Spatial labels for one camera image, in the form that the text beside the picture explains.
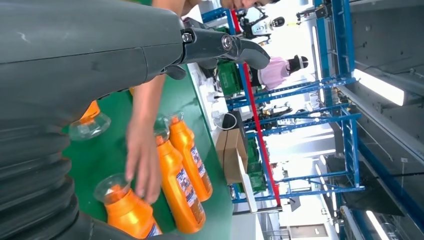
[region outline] person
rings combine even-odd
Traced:
[[[153,0],[152,6],[184,16],[202,0]],[[223,8],[241,9],[264,6],[279,0],[221,0]],[[161,102],[165,75],[134,88],[132,116],[127,130],[127,161],[125,176],[130,182],[136,177],[135,192],[148,203],[154,203],[161,193],[161,171],[156,150],[154,124]]]
[[[272,90],[286,81],[286,78],[292,73],[304,69],[308,66],[308,58],[305,56],[294,56],[292,59],[285,60],[282,57],[271,57],[271,60],[264,69],[256,70],[251,68],[252,87],[265,85],[267,90]]]

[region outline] red pole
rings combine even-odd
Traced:
[[[262,161],[265,161],[265,163],[266,163],[266,170],[268,171],[269,181],[271,182],[272,190],[274,191],[274,196],[275,196],[275,200],[277,201],[277,205],[281,206],[280,191],[279,191],[278,185],[276,184],[276,182],[274,181],[274,178],[273,178],[273,171],[271,170],[270,159],[269,159],[268,153],[266,151],[267,148],[265,147],[265,143],[264,143],[264,135],[262,134],[261,124],[259,122],[259,117],[258,117],[256,105],[255,105],[255,97],[254,97],[253,92],[252,92],[252,85],[251,85],[251,79],[250,79],[250,76],[249,76],[249,69],[248,69],[248,65],[246,63],[243,63],[243,72],[244,72],[244,77],[246,79],[247,92],[249,94],[250,105],[251,105],[252,111],[253,111],[253,119],[254,119],[254,124],[256,126],[256,130],[257,130],[259,145],[260,145],[260,149],[262,150],[262,155],[263,155],[263,158],[264,158],[264,159],[262,159]]]
[[[235,34],[239,34],[242,31],[240,30],[239,19],[237,18],[236,10],[233,9],[230,12],[231,12],[232,22],[234,23]]]

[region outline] bolt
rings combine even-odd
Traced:
[[[229,35],[224,35],[222,36],[222,46],[224,48],[224,50],[228,51],[231,49],[231,47],[233,46],[233,44],[231,43],[231,37]]]
[[[183,33],[182,34],[182,41],[184,43],[190,43],[191,41],[193,41],[193,36],[188,32]]]

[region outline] pink shirt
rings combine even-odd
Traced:
[[[258,71],[258,77],[261,82],[266,86],[266,89],[271,90],[278,87],[286,78],[290,76],[289,61],[279,56],[271,57],[268,66]]]

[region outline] bottle label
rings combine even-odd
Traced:
[[[153,224],[153,226],[151,227],[151,229],[150,229],[150,232],[148,233],[148,235],[147,235],[147,238],[149,238],[149,237],[153,237],[153,236],[156,236],[156,235],[161,235],[162,233],[161,233],[161,231],[159,230],[159,227],[158,226],[156,226],[156,224],[154,223]]]
[[[198,197],[196,196],[195,190],[193,189],[192,183],[190,182],[189,176],[184,168],[176,175],[176,179],[181,186],[182,192],[185,194],[188,206],[193,206]]]
[[[198,149],[196,148],[196,146],[194,146],[191,148],[190,152],[191,152],[191,156],[194,159],[194,162],[196,163],[198,172],[201,177],[201,181],[203,182],[203,185],[206,188],[206,191],[209,193],[212,190],[212,183],[211,183],[211,180],[209,179],[208,173],[206,173],[206,168],[202,162],[202,159],[200,158]]]
[[[193,157],[194,162],[196,163],[197,169],[199,171],[200,177],[202,178],[203,175],[206,173],[205,165],[202,162],[202,159],[200,158],[198,149],[196,146],[192,147],[191,150],[191,156]]]
[[[185,195],[185,199],[190,207],[191,212],[194,215],[197,223],[200,223],[205,216],[205,211],[200,204],[200,201],[195,193],[195,190],[190,182],[189,176],[186,173],[186,170],[181,169],[181,171],[176,175],[181,190]]]

